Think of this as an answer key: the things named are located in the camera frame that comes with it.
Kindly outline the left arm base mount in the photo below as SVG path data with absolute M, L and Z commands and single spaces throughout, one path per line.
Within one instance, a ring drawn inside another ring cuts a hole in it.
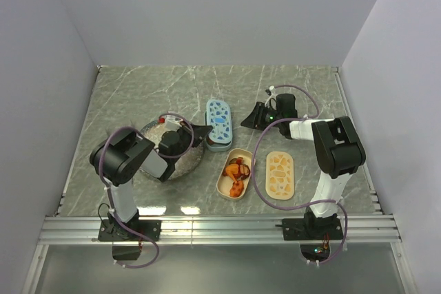
M 159 241 L 162 221 L 157 219 L 141 220 L 139 212 L 128 222 L 118 222 L 107 211 L 107 218 L 101 216 L 101 207 L 110 207 L 107 203 L 101 203 L 98 207 L 100 228 L 97 237 L 98 242 L 112 243 L 112 258 L 115 264 L 127 269 L 141 269 L 155 263 L 159 257 Z M 154 254 L 149 262 L 134 264 L 138 261 L 143 252 L 145 243 L 152 244 Z

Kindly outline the beige lunch box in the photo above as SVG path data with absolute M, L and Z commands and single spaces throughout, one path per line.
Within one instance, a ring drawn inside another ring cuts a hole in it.
M 231 196 L 230 191 L 233 189 L 234 181 L 230 176 L 224 176 L 223 174 L 227 166 L 234 164 L 234 161 L 237 161 L 239 158 L 242 158 L 243 165 L 248 166 L 249 169 L 252 170 L 252 167 L 254 166 L 252 156 L 253 153 L 241 148 L 232 149 L 228 153 L 228 156 L 223 165 L 223 170 L 221 171 L 221 174 L 218 177 L 218 181 L 216 183 L 217 192 L 220 194 L 220 196 L 233 201 L 240 200 L 244 197 L 247 186 L 249 184 L 249 177 L 242 179 L 243 189 L 241 190 L 240 194 L 238 195 L 237 193 L 235 193 L 234 196 Z

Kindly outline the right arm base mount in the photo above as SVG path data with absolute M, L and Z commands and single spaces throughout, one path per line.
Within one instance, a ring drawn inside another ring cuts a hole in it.
M 337 215 L 317 218 L 307 212 L 303 219 L 284 218 L 277 224 L 283 231 L 284 241 L 318 241 L 318 244 L 301 244 L 302 256 L 310 262 L 324 262 L 331 255 L 331 240 L 341 240 L 344 232 Z

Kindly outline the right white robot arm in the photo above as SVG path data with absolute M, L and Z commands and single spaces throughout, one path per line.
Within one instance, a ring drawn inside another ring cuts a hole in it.
M 276 127 L 286 139 L 314 143 L 320 177 L 313 204 L 307 207 L 307 215 L 311 217 L 304 221 L 303 228 L 309 237 L 320 238 L 328 229 L 325 219 L 336 215 L 337 201 L 346 184 L 366 160 L 351 119 L 347 116 L 327 120 L 300 118 L 296 97 L 284 93 L 275 97 L 275 105 L 257 102 L 240 125 L 262 132 Z

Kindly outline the blue lunch box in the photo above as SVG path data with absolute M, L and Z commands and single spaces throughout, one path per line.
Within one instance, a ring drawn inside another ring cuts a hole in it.
M 231 116 L 220 115 L 219 117 L 213 117 L 205 113 L 205 124 L 213 126 L 213 130 L 205 139 L 206 147 L 212 152 L 228 151 L 233 143 Z

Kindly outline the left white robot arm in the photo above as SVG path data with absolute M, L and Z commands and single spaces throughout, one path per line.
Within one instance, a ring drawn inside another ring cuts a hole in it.
M 211 125 L 179 123 L 168 129 L 158 147 L 133 127 L 121 127 L 90 154 L 90 164 L 105 185 L 110 202 L 109 223 L 123 240 L 140 236 L 139 209 L 134 201 L 132 179 L 139 169 L 165 182 L 176 163 L 197 148 L 213 130 Z

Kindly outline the blue patterned lid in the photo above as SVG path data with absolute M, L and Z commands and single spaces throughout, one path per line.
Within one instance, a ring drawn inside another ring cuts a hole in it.
M 230 106 L 222 100 L 209 99 L 205 111 L 206 125 L 212 126 L 208 139 L 215 143 L 226 145 L 232 142 L 232 112 Z

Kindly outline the spotted orange food piece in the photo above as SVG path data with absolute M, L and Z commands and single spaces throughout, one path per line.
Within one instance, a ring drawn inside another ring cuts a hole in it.
M 244 184 L 242 180 L 237 180 L 232 183 L 232 188 L 229 190 L 229 196 L 232 198 L 238 198 L 244 189 Z

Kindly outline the bacon piece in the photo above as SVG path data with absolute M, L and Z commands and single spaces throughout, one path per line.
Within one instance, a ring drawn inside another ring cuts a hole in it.
M 234 162 L 238 165 L 241 165 L 243 163 L 243 158 L 242 157 L 235 158 Z
M 242 174 L 248 175 L 250 173 L 249 167 L 247 165 L 241 165 L 240 172 Z

